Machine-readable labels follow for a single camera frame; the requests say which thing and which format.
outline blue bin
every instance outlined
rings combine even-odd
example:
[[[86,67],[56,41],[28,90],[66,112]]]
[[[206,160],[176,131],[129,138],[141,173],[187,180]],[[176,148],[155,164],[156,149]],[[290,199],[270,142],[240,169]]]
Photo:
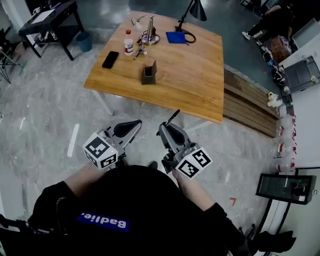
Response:
[[[92,49],[92,42],[88,32],[82,32],[75,38],[75,40],[84,53],[89,52]]]

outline blue cloth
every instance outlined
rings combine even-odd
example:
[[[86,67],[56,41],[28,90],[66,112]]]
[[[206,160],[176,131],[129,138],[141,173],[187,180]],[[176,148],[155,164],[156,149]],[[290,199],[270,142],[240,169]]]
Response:
[[[185,44],[186,43],[186,37],[183,32],[166,32],[166,37],[168,38],[169,43],[173,44]]]

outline plastic bottle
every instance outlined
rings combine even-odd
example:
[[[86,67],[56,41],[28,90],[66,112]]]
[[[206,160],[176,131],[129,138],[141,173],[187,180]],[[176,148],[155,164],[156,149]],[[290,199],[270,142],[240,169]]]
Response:
[[[289,173],[295,169],[295,159],[282,159],[277,158],[271,162],[272,170],[275,169],[277,172]]]
[[[134,52],[134,40],[131,38],[131,30],[128,29],[125,32],[125,38],[124,38],[124,54],[127,56],[130,56]]]
[[[281,126],[276,130],[275,141],[277,143],[296,141],[297,130],[296,128],[282,129]]]
[[[282,105],[279,107],[279,115],[280,115],[280,118],[284,118],[287,115],[286,105]]]
[[[280,126],[283,129],[289,129],[292,128],[293,126],[296,126],[296,116],[292,116],[287,114],[286,116],[284,116],[283,118],[280,119]]]
[[[282,142],[275,144],[271,150],[273,158],[286,158],[292,154],[297,154],[297,143]]]

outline gray floor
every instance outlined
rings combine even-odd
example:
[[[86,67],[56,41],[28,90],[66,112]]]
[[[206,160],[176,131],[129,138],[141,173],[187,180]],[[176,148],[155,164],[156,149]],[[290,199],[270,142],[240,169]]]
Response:
[[[104,45],[81,53],[71,45],[75,56],[70,61],[58,45],[50,45],[42,58],[29,49],[10,73],[12,84],[0,82],[1,172],[13,172],[23,183],[24,218],[33,210],[41,191],[75,173],[88,161],[82,144],[114,118],[141,119],[142,129],[126,148],[130,165],[160,163],[166,150],[156,131],[174,112],[137,100],[109,95],[116,109],[107,115],[91,90],[83,84]],[[180,113],[174,120],[189,126],[199,118]],[[79,132],[72,157],[67,156],[75,124]],[[249,128],[223,119],[189,133],[190,138],[205,147],[213,164],[197,177],[210,195],[225,209],[237,227],[258,224],[267,200],[255,195],[260,173],[269,171],[269,152],[273,141]],[[236,198],[232,206],[230,198]]]
[[[190,0],[77,0],[83,25],[86,28],[102,29],[117,28],[131,10],[179,20],[189,3]],[[207,21],[199,21],[189,13],[186,22],[222,36],[225,64],[244,73],[269,91],[279,92],[259,47],[253,40],[247,41],[241,35],[242,31],[248,31],[258,23],[259,19],[240,5],[239,0],[201,0],[201,3]]]

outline wooden table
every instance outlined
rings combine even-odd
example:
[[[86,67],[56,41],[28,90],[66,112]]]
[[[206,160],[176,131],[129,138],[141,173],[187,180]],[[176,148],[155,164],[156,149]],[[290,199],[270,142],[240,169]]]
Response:
[[[203,28],[186,23],[183,28],[196,36],[196,42],[187,44],[168,43],[166,32],[174,31],[178,21],[155,15],[153,26],[161,40],[156,45],[146,46],[147,55],[134,60],[138,45],[134,44],[133,55],[124,53],[126,30],[130,29],[133,40],[141,35],[131,23],[151,13],[132,11],[114,32],[94,64],[84,87],[92,89],[105,110],[112,115],[104,93],[119,95],[152,103],[173,110],[214,121],[222,122],[224,107],[224,60],[221,36]],[[147,30],[149,19],[140,24]],[[102,68],[110,51],[119,52],[112,69]],[[144,66],[152,66],[156,60],[156,84],[141,85]]]

